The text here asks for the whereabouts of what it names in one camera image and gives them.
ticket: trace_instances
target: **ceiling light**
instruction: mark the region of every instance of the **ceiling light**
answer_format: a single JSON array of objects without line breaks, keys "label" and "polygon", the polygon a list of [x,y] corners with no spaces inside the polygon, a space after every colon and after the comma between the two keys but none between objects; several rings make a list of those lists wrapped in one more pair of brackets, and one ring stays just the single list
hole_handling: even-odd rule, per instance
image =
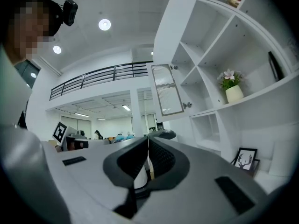
[{"label": "ceiling light", "polygon": [[126,105],[123,105],[122,107],[125,108],[127,111],[130,111],[130,109]]},{"label": "ceiling light", "polygon": [[61,48],[59,46],[54,46],[53,47],[53,51],[56,53],[56,54],[60,54],[61,53]]},{"label": "ceiling light", "polygon": [[88,115],[84,115],[84,114],[79,114],[79,113],[75,113],[76,115],[81,115],[81,116],[84,116],[84,117],[89,117]]},{"label": "ceiling light", "polygon": [[109,30],[111,27],[111,22],[108,19],[102,19],[99,21],[99,28],[103,31]]}]

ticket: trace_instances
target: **black metal railing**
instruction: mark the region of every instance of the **black metal railing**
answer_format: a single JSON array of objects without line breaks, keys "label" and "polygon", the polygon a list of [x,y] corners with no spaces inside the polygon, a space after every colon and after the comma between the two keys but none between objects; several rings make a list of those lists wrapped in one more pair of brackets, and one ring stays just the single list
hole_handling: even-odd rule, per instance
[{"label": "black metal railing", "polygon": [[94,70],[70,79],[51,90],[50,100],[55,99],[64,94],[76,91],[91,85],[104,82],[147,76],[146,62],[133,62],[116,66],[109,66],[102,69]]}]

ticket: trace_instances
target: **potted plant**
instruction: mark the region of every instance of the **potted plant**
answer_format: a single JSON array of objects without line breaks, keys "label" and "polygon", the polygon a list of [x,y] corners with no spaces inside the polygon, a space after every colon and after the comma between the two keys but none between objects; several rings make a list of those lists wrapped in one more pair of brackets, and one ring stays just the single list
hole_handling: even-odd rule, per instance
[{"label": "potted plant", "polygon": [[228,102],[232,103],[244,97],[239,83],[242,81],[242,74],[239,71],[227,70],[221,73],[218,78],[219,85],[225,90]]}]

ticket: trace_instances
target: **white flower pot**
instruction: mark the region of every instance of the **white flower pot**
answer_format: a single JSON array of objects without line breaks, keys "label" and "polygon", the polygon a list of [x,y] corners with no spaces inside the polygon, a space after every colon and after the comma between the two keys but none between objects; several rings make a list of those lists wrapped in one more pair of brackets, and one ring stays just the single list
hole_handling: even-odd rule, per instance
[{"label": "white flower pot", "polygon": [[225,92],[229,103],[235,102],[244,97],[243,92],[238,85],[235,85],[232,88],[227,89]]}]

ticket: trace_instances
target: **white ceiling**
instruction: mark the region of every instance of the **white ceiling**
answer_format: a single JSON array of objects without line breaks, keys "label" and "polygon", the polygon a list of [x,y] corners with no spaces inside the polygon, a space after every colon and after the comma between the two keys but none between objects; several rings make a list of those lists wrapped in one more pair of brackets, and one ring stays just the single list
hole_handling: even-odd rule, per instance
[{"label": "white ceiling", "polygon": [[[151,91],[139,91],[138,100],[140,106],[140,115],[155,113],[153,97]],[[126,105],[131,111],[125,110],[122,105]],[[76,102],[64,105],[56,109],[61,114],[81,113],[90,118],[118,119],[132,117],[134,110],[131,108],[130,91],[124,91],[117,94],[108,94],[96,97],[83,102]]]},{"label": "white ceiling", "polygon": [[[65,0],[54,1],[63,4]],[[153,44],[169,0],[74,1],[78,4],[74,24],[62,24],[54,41],[44,42],[38,50],[38,55],[58,70],[94,53]],[[111,21],[108,31],[98,26],[104,18]],[[61,47],[61,54],[53,52],[54,45]]]}]

